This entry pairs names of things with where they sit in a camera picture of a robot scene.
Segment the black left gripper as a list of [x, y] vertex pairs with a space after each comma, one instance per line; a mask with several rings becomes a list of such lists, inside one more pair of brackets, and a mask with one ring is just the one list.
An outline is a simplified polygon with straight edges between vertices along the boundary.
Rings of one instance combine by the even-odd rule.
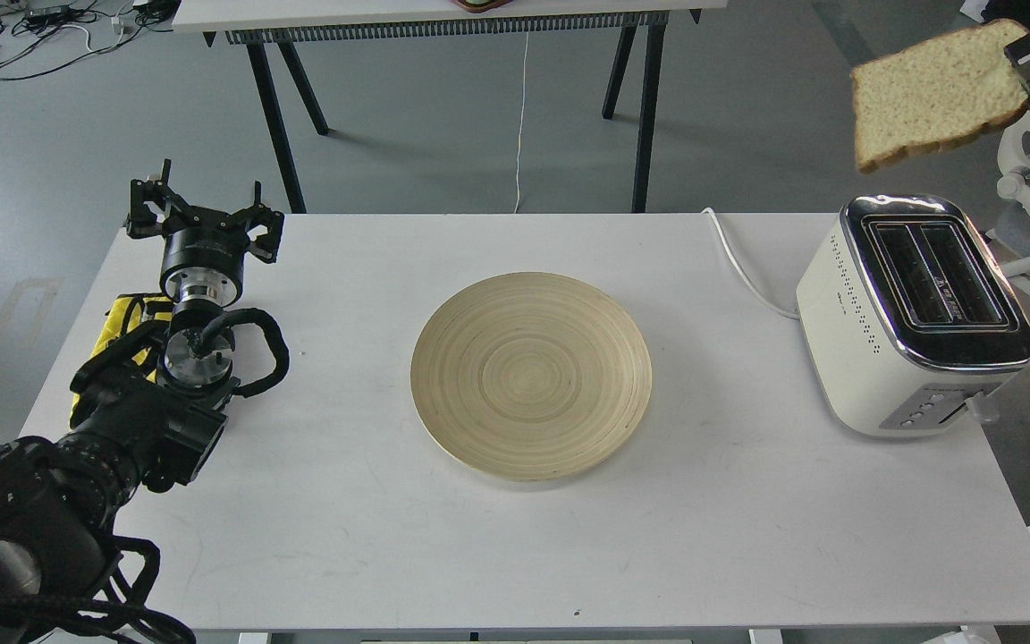
[[246, 252], [265, 264], [277, 261], [285, 215], [262, 200], [260, 181], [252, 203], [232, 212], [231, 224], [228, 213], [211, 208], [185, 215], [188, 204], [169, 187], [171, 170], [172, 160], [164, 159], [157, 175], [131, 180], [125, 232], [134, 240], [165, 238], [160, 285], [175, 304], [234, 304], [244, 289]]

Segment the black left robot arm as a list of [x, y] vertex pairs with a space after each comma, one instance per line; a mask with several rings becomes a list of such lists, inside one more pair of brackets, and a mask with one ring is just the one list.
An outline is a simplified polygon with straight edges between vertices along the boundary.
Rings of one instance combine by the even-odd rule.
[[196, 479], [224, 435], [224, 408], [282, 383], [290, 351], [262, 309], [238, 309], [247, 256], [273, 264], [285, 216], [254, 187], [232, 213], [196, 207], [159, 178], [131, 181], [125, 229], [163, 238], [159, 292], [169, 318], [126, 309], [118, 333], [74, 372], [69, 431], [0, 445], [0, 643], [52, 631], [135, 643], [192, 643], [151, 610], [161, 555], [115, 533], [145, 488]]

